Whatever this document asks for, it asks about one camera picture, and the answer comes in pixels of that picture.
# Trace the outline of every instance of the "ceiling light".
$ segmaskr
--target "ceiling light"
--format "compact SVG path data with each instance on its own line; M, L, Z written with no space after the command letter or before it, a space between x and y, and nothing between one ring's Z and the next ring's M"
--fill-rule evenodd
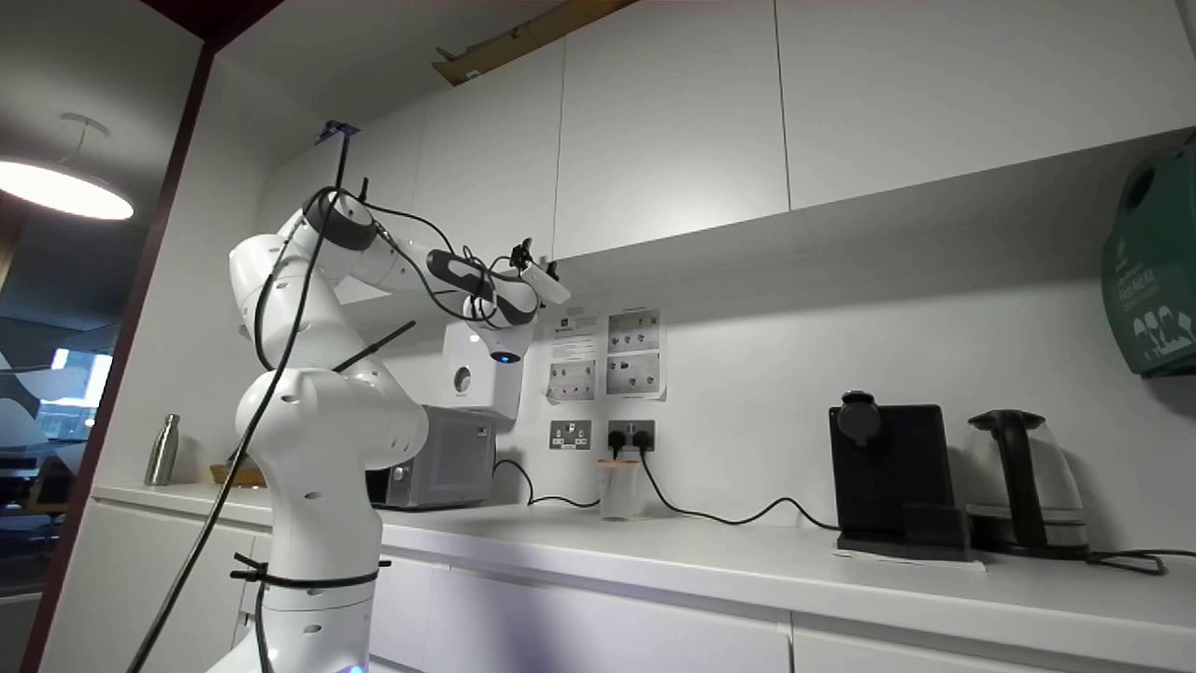
M97 121L62 114L68 124L78 124L78 144L59 164L0 162L0 192L24 200L43 211L59 211L85 221L128 221L134 207L73 172L68 164L78 157L85 131L108 136Z

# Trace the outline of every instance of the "white robotic arm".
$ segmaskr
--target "white robotic arm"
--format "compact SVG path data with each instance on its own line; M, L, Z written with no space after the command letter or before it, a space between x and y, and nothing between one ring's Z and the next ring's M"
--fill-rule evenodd
M287 356L287 362L266 371L235 412L237 429L260 417L251 457L271 494L271 551L257 572L267 596L257 630L212 670L364 670L379 519L363 473L411 462L428 423L364 356L333 286L354 276L384 293L424 293L434 303L452 293L462 301L457 317L474 323L496 356L521 356L531 317L569 293L548 265L531 262L525 246L515 246L511 265L496 273L384 233L357 200L335 192L317 196L281 233L241 238L229 268L257 358L271 368Z

